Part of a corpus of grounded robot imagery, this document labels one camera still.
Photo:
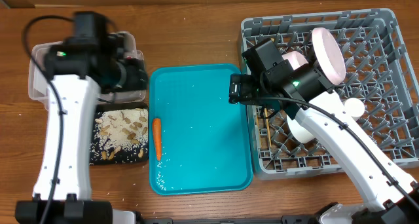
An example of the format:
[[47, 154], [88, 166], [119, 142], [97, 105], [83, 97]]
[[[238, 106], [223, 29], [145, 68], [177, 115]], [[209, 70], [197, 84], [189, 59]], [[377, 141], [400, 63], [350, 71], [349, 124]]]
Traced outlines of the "orange carrot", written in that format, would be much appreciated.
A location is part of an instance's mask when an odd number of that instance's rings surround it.
[[157, 161], [162, 158], [162, 123], [159, 118], [154, 118], [152, 123], [153, 141]]

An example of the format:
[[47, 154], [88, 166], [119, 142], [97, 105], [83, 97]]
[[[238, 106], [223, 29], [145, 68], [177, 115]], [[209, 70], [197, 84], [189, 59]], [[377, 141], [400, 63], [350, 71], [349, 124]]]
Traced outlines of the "pink bowl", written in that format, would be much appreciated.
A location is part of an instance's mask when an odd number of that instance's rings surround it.
[[287, 54], [283, 54], [282, 58], [284, 60], [287, 60], [291, 64], [291, 67], [293, 68], [293, 70], [296, 70], [302, 65], [308, 63], [305, 56], [297, 51], [292, 51], [292, 52], [288, 52]]

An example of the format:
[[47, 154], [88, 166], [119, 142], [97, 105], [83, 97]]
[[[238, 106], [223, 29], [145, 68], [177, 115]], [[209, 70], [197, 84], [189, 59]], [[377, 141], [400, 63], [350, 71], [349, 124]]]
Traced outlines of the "small white bowl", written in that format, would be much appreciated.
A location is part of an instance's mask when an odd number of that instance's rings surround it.
[[296, 120], [291, 119], [289, 116], [286, 117], [287, 125], [292, 136], [300, 143], [308, 143], [315, 137], [302, 127]]

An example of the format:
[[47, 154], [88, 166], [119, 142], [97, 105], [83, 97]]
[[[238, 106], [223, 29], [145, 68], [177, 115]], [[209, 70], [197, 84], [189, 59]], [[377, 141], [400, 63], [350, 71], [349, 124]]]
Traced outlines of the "large white plate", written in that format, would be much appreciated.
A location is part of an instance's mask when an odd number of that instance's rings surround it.
[[328, 80], [334, 85], [343, 82], [346, 76], [346, 66], [333, 35], [325, 28], [314, 28], [312, 45], [318, 64]]

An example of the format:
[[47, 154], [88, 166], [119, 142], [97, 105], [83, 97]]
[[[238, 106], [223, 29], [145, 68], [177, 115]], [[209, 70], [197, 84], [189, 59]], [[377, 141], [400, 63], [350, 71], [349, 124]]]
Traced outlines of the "white paper cup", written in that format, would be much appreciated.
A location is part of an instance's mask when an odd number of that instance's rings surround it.
[[358, 98], [348, 98], [343, 101], [343, 106], [344, 111], [355, 121], [360, 119], [365, 112], [364, 103]]

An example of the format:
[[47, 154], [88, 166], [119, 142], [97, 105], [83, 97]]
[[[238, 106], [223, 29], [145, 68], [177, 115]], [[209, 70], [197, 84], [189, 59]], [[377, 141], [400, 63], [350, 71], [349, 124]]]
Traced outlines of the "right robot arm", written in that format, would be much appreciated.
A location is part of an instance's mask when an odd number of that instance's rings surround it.
[[265, 39], [242, 53], [250, 72], [230, 79], [230, 103], [285, 111], [340, 164], [362, 197], [332, 204], [314, 223], [417, 223], [418, 183], [395, 165], [355, 122], [334, 87], [344, 80], [341, 51], [329, 33], [312, 40], [318, 66], [299, 52], [282, 54]]

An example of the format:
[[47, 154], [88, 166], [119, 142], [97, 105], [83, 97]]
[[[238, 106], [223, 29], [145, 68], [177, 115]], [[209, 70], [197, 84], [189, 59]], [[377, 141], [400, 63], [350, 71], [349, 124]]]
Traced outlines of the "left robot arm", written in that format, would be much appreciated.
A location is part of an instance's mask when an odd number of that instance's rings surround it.
[[47, 83], [45, 150], [32, 199], [16, 204], [19, 223], [142, 223], [136, 211], [116, 210], [92, 200], [90, 140], [102, 94], [147, 87], [140, 60], [131, 58], [126, 35], [109, 33], [108, 17], [76, 12], [72, 36], [52, 45], [37, 63]]

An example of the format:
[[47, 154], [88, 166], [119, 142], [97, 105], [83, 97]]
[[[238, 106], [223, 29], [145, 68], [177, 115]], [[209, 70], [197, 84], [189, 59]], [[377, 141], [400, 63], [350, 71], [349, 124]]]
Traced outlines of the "grey dishwasher rack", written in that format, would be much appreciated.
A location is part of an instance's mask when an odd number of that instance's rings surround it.
[[[241, 51], [272, 39], [282, 54], [297, 51], [314, 60], [311, 34], [326, 28], [344, 57], [346, 78], [336, 91], [342, 100], [358, 98], [365, 112], [358, 120], [396, 165], [418, 165], [418, 81], [395, 14], [390, 9], [348, 10], [246, 18], [241, 23]], [[247, 107], [254, 174], [263, 180], [311, 177], [340, 171], [316, 140], [300, 143], [284, 112], [269, 118], [269, 148], [261, 108]]]

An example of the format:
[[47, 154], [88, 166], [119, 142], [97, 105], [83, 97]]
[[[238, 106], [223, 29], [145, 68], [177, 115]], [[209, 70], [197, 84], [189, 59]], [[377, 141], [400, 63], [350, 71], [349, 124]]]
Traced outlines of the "wooden chopstick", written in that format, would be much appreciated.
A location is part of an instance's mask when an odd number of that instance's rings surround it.
[[268, 119], [268, 111], [264, 109], [264, 115], [265, 115], [265, 124], [266, 124], [266, 131], [267, 131], [267, 140], [268, 140], [268, 146], [269, 148], [272, 147], [272, 141], [271, 141], [271, 135], [270, 135], [270, 124]]

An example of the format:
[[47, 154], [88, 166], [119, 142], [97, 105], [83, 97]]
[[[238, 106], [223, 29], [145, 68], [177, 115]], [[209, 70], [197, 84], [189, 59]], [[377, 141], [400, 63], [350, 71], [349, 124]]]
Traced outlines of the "teal plastic tray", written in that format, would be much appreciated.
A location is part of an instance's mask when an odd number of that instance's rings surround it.
[[252, 181], [246, 107], [228, 102], [232, 64], [163, 67], [149, 83], [149, 181], [162, 196], [245, 189]]

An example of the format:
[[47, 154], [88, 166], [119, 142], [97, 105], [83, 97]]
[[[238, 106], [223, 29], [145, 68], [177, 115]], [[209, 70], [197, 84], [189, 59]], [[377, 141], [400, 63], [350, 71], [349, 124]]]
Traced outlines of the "clear plastic bin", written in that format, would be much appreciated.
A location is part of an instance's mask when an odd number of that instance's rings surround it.
[[[122, 33], [126, 36], [126, 39], [124, 41], [124, 46], [126, 48], [124, 56], [137, 58], [138, 60], [143, 60], [143, 53], [142, 51], [136, 48], [136, 40], [134, 36], [127, 31], [122, 31]], [[58, 45], [61, 43], [61, 41], [57, 41], [52, 43], [43, 43], [35, 45], [32, 49], [32, 56], [34, 56], [35, 60], [41, 65], [41, 67], [43, 67], [43, 58], [44, 55], [49, 51], [49, 48], [52, 45]], [[42, 73], [37, 69], [35, 64], [32, 61], [30, 61], [28, 76], [28, 96], [32, 100], [43, 103], [46, 109], [48, 109], [47, 87], [48, 85]], [[145, 97], [146, 90], [108, 93], [100, 95], [100, 99], [105, 100], [107, 102], [115, 103], [140, 102], [143, 101]]]

